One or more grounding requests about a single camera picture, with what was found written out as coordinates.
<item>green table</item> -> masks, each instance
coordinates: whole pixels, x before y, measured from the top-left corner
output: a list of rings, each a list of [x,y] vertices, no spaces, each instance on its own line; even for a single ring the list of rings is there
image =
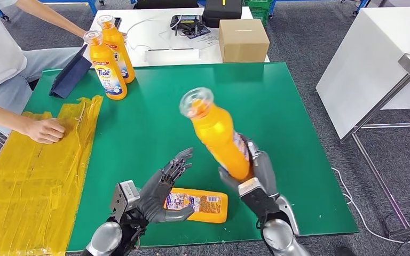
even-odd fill
[[[104,95],[91,70],[67,100],[48,97],[58,72],[43,73],[26,110],[56,116],[63,103]],[[238,132],[270,154],[279,191],[290,201],[302,236],[358,231],[284,62],[141,67],[136,78],[124,100],[105,97],[102,103],[69,251],[82,250],[106,220],[117,182],[132,179],[142,187],[187,147],[194,147],[193,167],[176,186],[228,194],[227,221],[150,224],[141,245],[260,239],[254,214],[220,181],[218,163],[179,112],[182,95],[200,86],[213,91]]]

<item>robotic hand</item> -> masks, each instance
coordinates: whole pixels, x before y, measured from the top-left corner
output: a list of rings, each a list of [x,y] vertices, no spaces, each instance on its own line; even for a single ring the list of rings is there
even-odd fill
[[[279,195],[275,175],[268,154],[260,151],[255,143],[244,136],[251,155],[251,168],[254,177],[240,183],[219,167],[221,180],[234,191],[241,200],[257,215],[257,228],[266,246],[274,256],[310,256],[300,245],[298,225],[287,199]]]
[[[191,216],[192,207],[172,211],[164,209],[163,204],[175,180],[191,167],[186,161],[192,157],[192,150],[178,153],[145,183],[140,193],[132,180],[117,183],[110,205],[112,213],[95,231],[81,256],[128,255],[138,247],[148,223],[181,221]]]

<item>cardboard box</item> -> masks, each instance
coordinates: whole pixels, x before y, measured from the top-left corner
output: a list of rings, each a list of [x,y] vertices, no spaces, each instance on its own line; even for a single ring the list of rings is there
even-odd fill
[[[263,62],[270,40],[260,19],[221,20],[219,47],[222,62]]]

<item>bottle label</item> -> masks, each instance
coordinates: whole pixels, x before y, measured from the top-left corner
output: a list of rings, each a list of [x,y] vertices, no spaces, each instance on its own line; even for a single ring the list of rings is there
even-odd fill
[[[119,54],[119,47],[115,44],[106,44],[106,46],[108,46],[114,53],[114,59],[115,61],[117,61],[117,66],[119,67],[120,72],[122,73],[123,79],[128,78],[129,74],[127,70],[127,65],[125,64],[125,58],[123,58],[121,54]]]
[[[164,208],[181,210],[187,206],[195,212],[220,213],[222,199],[220,196],[191,196],[184,193],[170,193],[165,199]]]
[[[233,143],[238,148],[238,150],[243,154],[245,159],[249,161],[249,150],[246,146],[243,138],[238,134],[238,132],[233,131]]]
[[[113,73],[112,69],[104,66],[109,63],[100,62],[100,65],[97,65],[97,62],[95,61],[93,63],[95,64],[95,71],[97,72],[105,92],[111,95],[121,94],[123,91],[120,86],[119,78]]]

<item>paper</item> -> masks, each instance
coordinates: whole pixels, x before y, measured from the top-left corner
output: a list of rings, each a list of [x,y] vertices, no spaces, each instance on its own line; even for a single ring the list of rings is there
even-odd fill
[[[66,134],[45,145],[11,132],[0,152],[0,255],[64,255],[103,98],[64,104]],[[51,113],[23,113],[46,119]]]
[[[194,36],[180,35],[180,32],[175,35],[175,31],[167,30],[160,33],[160,37],[165,40],[166,46],[168,46],[166,49],[170,47],[172,49],[193,48],[201,50],[219,43],[217,33],[217,29],[204,27],[198,35]]]

